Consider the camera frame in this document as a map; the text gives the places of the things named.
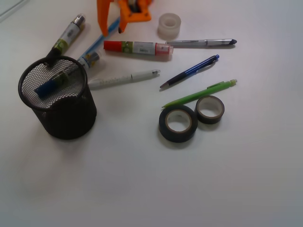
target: clear tape roll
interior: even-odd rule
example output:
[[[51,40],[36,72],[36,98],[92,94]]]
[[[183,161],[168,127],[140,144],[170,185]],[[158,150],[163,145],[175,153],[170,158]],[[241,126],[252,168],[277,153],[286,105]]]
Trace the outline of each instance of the clear tape roll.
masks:
[[[180,32],[181,19],[174,13],[165,13],[159,18],[158,32],[168,37],[176,37]]]

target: black tape roll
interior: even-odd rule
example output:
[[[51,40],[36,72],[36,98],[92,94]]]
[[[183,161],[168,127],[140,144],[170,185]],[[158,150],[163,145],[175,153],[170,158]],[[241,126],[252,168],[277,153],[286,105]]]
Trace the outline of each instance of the black tape roll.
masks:
[[[213,117],[206,116],[201,112],[202,109],[213,110],[217,115]],[[195,107],[198,120],[204,124],[218,123],[223,116],[224,110],[223,102],[215,96],[204,96],[200,98]]]
[[[189,119],[189,126],[183,131],[175,131],[168,125],[168,119],[173,116]],[[198,127],[198,119],[194,111],[184,105],[175,105],[165,108],[159,117],[159,130],[162,136],[175,143],[188,141],[193,137]]]

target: pen holder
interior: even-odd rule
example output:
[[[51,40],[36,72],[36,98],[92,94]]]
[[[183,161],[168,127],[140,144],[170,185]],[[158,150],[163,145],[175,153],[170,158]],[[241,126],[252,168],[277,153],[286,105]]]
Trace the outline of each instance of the pen holder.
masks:
[[[54,61],[49,68],[46,62]],[[83,66],[73,58],[42,58],[22,74],[18,92],[45,130],[54,137],[70,140],[93,126],[97,110],[87,85]]]

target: silver pen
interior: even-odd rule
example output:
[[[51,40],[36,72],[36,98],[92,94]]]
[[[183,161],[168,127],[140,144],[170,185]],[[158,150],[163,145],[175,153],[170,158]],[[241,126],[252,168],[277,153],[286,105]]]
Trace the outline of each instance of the silver pen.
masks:
[[[166,42],[166,44],[172,45],[174,47],[235,45],[236,43],[237,40],[234,39],[176,40]]]

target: red cap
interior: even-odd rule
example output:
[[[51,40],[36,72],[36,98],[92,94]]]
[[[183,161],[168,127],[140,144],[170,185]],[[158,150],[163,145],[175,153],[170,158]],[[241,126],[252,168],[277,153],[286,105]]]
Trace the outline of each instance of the red cap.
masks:
[[[117,51],[122,52],[122,42],[121,41],[104,41],[103,43],[104,50],[107,51]]]

